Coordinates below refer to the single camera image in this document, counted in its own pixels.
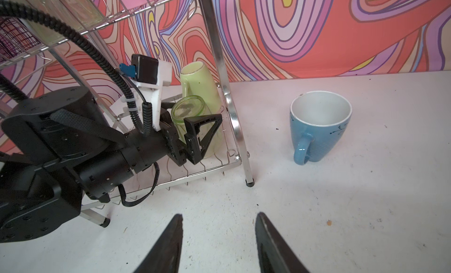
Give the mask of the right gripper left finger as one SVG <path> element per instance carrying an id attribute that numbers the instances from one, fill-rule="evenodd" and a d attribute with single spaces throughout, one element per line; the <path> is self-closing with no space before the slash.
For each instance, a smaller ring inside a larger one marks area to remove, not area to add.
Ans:
<path id="1" fill-rule="evenodd" d="M 134 273 L 178 273 L 183 242 L 183 216 L 176 214 Z"/>

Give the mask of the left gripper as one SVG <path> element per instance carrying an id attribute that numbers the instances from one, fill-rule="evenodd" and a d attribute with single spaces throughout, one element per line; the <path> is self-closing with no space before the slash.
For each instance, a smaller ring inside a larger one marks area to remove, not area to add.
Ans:
<path id="1" fill-rule="evenodd" d="M 170 113 L 166 109 L 160 112 L 160 128 L 169 149 L 168 156 L 179 167 L 187 160 L 192 164 L 201 162 L 207 154 L 213 155 L 219 146 L 216 134 L 223 122 L 221 114 L 193 116 L 184 119 L 186 134 L 184 144 L 180 138 Z"/>

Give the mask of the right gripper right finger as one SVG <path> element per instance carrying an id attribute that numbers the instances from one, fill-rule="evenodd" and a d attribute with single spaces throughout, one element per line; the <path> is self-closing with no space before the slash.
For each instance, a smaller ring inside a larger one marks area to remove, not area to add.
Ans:
<path id="1" fill-rule="evenodd" d="M 263 212 L 257 214 L 255 232 L 262 273 L 309 273 Z"/>

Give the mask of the green transparent cup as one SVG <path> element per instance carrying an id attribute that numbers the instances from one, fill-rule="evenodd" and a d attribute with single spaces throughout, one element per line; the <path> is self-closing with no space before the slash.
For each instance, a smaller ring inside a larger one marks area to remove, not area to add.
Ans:
<path id="1" fill-rule="evenodd" d="M 191 163 L 197 164 L 221 148 L 222 115 L 212 113 L 202 97 L 180 99 L 171 109 L 171 119 Z"/>
<path id="2" fill-rule="evenodd" d="M 48 13 L 79 32 L 87 31 L 104 21 L 91 0 L 24 0 L 36 9 Z"/>

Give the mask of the light green ceramic mug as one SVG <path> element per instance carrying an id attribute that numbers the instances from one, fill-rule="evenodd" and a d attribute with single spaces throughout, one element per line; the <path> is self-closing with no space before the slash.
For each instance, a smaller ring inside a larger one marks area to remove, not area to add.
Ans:
<path id="1" fill-rule="evenodd" d="M 201 61 L 191 62 L 180 71 L 183 97 L 200 96 L 212 113 L 222 106 L 217 85 L 208 67 Z"/>

